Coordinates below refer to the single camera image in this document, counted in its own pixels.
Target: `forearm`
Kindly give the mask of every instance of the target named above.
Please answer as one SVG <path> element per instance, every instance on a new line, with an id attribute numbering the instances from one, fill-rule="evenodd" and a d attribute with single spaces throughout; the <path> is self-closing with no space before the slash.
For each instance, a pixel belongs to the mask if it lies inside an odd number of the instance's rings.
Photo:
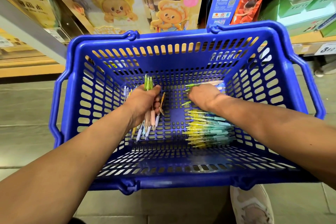
<path id="1" fill-rule="evenodd" d="M 310 171 L 336 173 L 336 130 L 322 120 L 222 94 L 216 97 L 211 111 Z"/>
<path id="2" fill-rule="evenodd" d="M 130 124 L 121 106 L 0 182 L 0 223 L 67 223 Z"/>

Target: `tile floor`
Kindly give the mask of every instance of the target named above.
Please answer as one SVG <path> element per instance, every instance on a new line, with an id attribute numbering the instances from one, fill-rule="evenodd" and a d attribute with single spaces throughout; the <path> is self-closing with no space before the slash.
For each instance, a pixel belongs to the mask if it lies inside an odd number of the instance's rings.
<path id="1" fill-rule="evenodd" d="M 299 70 L 297 74 L 309 113 L 314 113 L 304 78 Z M 327 109 L 326 121 L 336 126 L 336 75 L 315 81 Z M 52 94 L 53 82 L 0 85 L 0 180 L 52 150 L 48 130 Z M 336 191 L 325 184 L 266 184 L 265 188 L 276 224 L 336 223 Z M 234 223 L 227 187 L 140 190 L 131 196 L 90 191 L 76 216 L 87 224 Z"/>

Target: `person's right arm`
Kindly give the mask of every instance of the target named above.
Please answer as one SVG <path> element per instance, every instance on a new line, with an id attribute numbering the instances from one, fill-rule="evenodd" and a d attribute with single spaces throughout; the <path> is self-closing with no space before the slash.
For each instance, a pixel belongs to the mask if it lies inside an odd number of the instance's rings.
<path id="1" fill-rule="evenodd" d="M 193 87 L 189 98 L 336 189 L 336 129 L 313 116 L 233 98 L 211 84 Z"/>

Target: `shoe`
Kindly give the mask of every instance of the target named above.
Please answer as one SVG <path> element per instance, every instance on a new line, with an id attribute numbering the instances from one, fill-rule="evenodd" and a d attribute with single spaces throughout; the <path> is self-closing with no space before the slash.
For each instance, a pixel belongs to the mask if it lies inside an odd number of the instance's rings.
<path id="1" fill-rule="evenodd" d="M 271 201 L 262 184 L 250 190 L 230 186 L 230 196 L 237 224 L 274 224 Z"/>

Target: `bear face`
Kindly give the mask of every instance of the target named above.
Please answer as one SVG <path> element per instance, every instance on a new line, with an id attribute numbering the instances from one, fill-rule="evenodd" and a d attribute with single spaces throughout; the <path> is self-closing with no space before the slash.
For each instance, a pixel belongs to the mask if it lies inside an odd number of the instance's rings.
<path id="1" fill-rule="evenodd" d="M 114 17 L 124 17 L 131 11 L 130 5 L 125 0 L 105 0 L 102 8 L 104 13 L 112 14 Z"/>
<path id="2" fill-rule="evenodd" d="M 158 16 L 165 23 L 179 24 L 182 21 L 182 15 L 179 11 L 172 8 L 159 11 Z"/>

